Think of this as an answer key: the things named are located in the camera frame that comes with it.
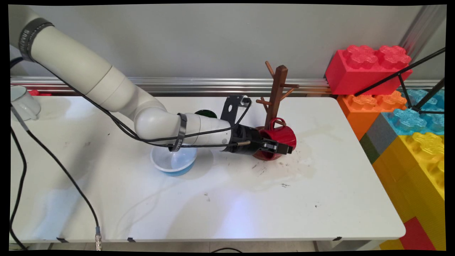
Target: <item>yellow lego block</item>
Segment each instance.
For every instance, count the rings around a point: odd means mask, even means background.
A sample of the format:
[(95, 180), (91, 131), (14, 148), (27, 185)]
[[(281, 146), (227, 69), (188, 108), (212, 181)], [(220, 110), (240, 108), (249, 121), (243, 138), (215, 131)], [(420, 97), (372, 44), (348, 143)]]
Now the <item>yellow lego block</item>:
[(408, 220), (414, 218), (414, 212), (411, 210), (408, 201), (406, 201), (406, 198), (390, 174), (390, 171), (395, 171), (394, 168), (387, 168), (382, 159), (382, 155), (379, 156), (379, 158), (373, 163), (373, 168), (376, 171), (376, 174), (381, 181), (385, 192), (387, 192), (390, 201), (392, 201), (392, 204), (394, 205), (401, 221), (405, 223)]
[(436, 250), (445, 251), (445, 200), (420, 166), (397, 183)]
[[(385, 169), (392, 177), (386, 180), (384, 171), (376, 171), (402, 220), (405, 212), (400, 207), (407, 202), (409, 211), (417, 217), (435, 248), (446, 250), (444, 136), (433, 133), (400, 135), (375, 165), (375, 170)], [(396, 191), (402, 193), (404, 200), (397, 199), (399, 193)]]
[(441, 136), (433, 133), (414, 133), (412, 136), (399, 136), (400, 140), (414, 156), (418, 165), (406, 171), (413, 184), (420, 191), (436, 191), (429, 202), (445, 200), (444, 189), (444, 143)]
[(403, 245), (399, 239), (397, 240), (387, 240), (384, 243), (380, 244), (381, 250), (404, 250)]
[(383, 159), (395, 181), (403, 177), (407, 170), (419, 164), (400, 137), (395, 138), (380, 158)]

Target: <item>white bowl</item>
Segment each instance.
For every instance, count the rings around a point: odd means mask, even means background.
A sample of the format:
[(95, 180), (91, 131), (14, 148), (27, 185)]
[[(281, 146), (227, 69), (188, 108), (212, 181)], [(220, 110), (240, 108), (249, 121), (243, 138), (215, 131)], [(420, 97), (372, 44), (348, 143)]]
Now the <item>white bowl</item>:
[(188, 172), (196, 160), (197, 148), (180, 148), (169, 152), (165, 147), (153, 147), (150, 160), (155, 167), (170, 176), (179, 176)]

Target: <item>gray wall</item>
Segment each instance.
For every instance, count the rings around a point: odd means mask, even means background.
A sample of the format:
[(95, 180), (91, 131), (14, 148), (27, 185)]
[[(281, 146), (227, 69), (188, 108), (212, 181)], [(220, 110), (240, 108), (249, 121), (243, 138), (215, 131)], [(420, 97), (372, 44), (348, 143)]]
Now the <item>gray wall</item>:
[[(294, 4), (32, 6), (59, 30), (129, 77), (245, 78), (269, 77), (265, 60), (274, 67), (286, 65), (291, 78), (323, 78), (337, 49), (351, 44), (373, 48), (397, 45), (420, 8)], [(445, 26), (437, 34), (445, 35)], [(15, 56), (19, 52), (10, 46), (10, 58)], [(12, 74), (50, 75), (34, 63), (18, 65)], [(437, 70), (430, 74), (438, 76)]]

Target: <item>lego stud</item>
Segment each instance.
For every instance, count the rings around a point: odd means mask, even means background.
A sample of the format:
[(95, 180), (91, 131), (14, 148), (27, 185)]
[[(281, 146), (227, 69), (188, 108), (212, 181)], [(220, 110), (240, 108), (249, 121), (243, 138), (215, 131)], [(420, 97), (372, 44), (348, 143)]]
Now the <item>lego stud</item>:
[[(441, 111), (444, 109), (436, 108), (433, 111)], [(444, 131), (444, 114), (421, 114), (420, 118), (427, 122), (427, 127), (434, 132)]]
[(430, 175), (435, 179), (436, 184), (444, 189), (444, 160), (435, 164), (429, 164), (428, 170)]
[(406, 138), (414, 154), (422, 160), (437, 162), (444, 159), (444, 144), (434, 133), (414, 133)]
[(371, 110), (376, 106), (376, 99), (371, 95), (359, 95), (355, 97), (354, 95), (348, 95), (347, 102), (352, 109), (357, 110)]
[[(417, 103), (419, 103), (419, 101), (421, 101), (421, 99), (427, 95), (427, 91), (423, 90), (423, 89), (417, 89), (417, 90), (408, 90), (408, 96), (409, 96), (409, 100), (411, 101), (411, 104), (414, 106), (416, 105)], [(438, 100), (435, 99), (434, 97), (429, 99), (422, 107), (422, 110), (432, 110), (432, 109), (435, 109), (436, 108), (436, 104), (437, 104)]]
[(371, 69), (378, 61), (378, 57), (374, 54), (374, 50), (368, 46), (351, 45), (343, 51), (343, 57), (346, 64), (353, 69)]
[(406, 50), (400, 46), (381, 46), (376, 52), (376, 56), (379, 65), (387, 69), (402, 69), (411, 62), (411, 57), (406, 55)]
[(419, 113), (409, 108), (405, 110), (395, 109), (388, 114), (388, 118), (396, 128), (406, 132), (419, 132), (426, 126), (426, 121), (420, 118)]
[(394, 91), (390, 95), (376, 95), (374, 98), (378, 101), (378, 106), (385, 110), (402, 109), (407, 103), (399, 91)]

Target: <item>red mug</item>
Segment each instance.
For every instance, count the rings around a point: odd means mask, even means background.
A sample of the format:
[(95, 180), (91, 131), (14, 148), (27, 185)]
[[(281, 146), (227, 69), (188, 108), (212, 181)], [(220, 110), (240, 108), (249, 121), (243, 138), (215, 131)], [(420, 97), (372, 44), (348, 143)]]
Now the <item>red mug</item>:
[[(291, 146), (293, 148), (292, 150), (294, 150), (297, 145), (297, 138), (295, 137), (294, 131), (292, 131), (289, 126), (281, 126), (275, 129), (274, 126), (277, 120), (285, 123), (282, 118), (273, 118), (270, 120), (269, 130), (261, 129), (259, 130), (259, 133), (265, 138), (276, 140), (279, 143)], [(273, 154), (262, 150), (259, 150), (259, 153), (263, 158), (265, 158), (265, 160), (275, 160), (281, 156), (281, 154)]]

